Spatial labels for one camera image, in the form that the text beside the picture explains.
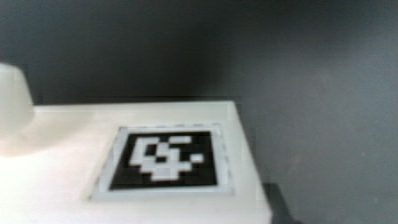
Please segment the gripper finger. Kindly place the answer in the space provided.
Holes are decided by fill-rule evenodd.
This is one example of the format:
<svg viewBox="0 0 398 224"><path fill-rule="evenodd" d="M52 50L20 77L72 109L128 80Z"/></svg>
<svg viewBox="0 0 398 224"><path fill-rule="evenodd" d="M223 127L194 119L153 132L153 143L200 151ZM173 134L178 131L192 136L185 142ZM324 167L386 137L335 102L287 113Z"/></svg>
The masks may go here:
<svg viewBox="0 0 398 224"><path fill-rule="evenodd" d="M265 183L263 188L272 209L272 224L304 224L294 218L279 185Z"/></svg>

